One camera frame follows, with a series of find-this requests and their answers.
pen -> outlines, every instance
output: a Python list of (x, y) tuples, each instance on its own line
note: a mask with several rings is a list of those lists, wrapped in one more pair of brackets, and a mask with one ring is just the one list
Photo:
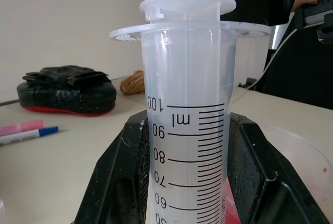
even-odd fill
[(51, 127), (51, 128), (35, 129), (22, 133), (12, 134), (9, 136), (0, 137), (0, 146), (18, 141), (33, 139), (37, 137), (43, 137), (52, 133), (56, 133), (58, 131), (59, 131), (58, 127)]

white table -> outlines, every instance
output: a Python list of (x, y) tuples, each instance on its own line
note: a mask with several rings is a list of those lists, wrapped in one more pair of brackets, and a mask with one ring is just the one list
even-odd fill
[[(243, 89), (236, 88), (235, 98), (242, 93)], [(143, 95), (126, 97), (120, 93), (110, 114), (94, 118), (33, 113), (18, 104), (0, 107), (0, 126), (43, 119), (45, 125), (65, 130), (0, 147), (0, 198), (7, 223), (74, 221), (97, 160), (128, 118), (145, 108)], [(333, 163), (333, 111), (252, 91), (238, 100), (232, 111), (307, 139)], [(320, 207), (333, 223), (333, 202)]]

pink marker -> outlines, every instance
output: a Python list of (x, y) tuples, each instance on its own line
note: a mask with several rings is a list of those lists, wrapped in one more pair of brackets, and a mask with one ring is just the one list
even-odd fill
[(44, 128), (43, 120), (0, 127), (0, 137), (42, 128)]

wall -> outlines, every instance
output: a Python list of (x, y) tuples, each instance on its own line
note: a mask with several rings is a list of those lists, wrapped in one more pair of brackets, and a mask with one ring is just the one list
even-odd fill
[(76, 64), (110, 78), (142, 68), (140, 43), (111, 30), (145, 23), (143, 0), (0, 0), (0, 102), (17, 98), (26, 72)]
[(234, 85), (245, 84), (247, 78), (259, 79), (264, 71), (270, 37), (237, 40)]

red bottom edge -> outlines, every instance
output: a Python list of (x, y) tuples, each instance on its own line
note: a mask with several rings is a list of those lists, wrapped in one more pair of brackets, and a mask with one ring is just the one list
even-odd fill
[(110, 113), (114, 107), (103, 113), (80, 113), (80, 112), (74, 112), (70, 110), (65, 110), (65, 109), (54, 109), (54, 108), (48, 108), (48, 107), (39, 107), (39, 106), (32, 106), (32, 107), (23, 107), (28, 111), (37, 111), (37, 112), (58, 112), (58, 113), (69, 113), (69, 114), (74, 114), (74, 115), (79, 115), (79, 116), (103, 116), (105, 114)]

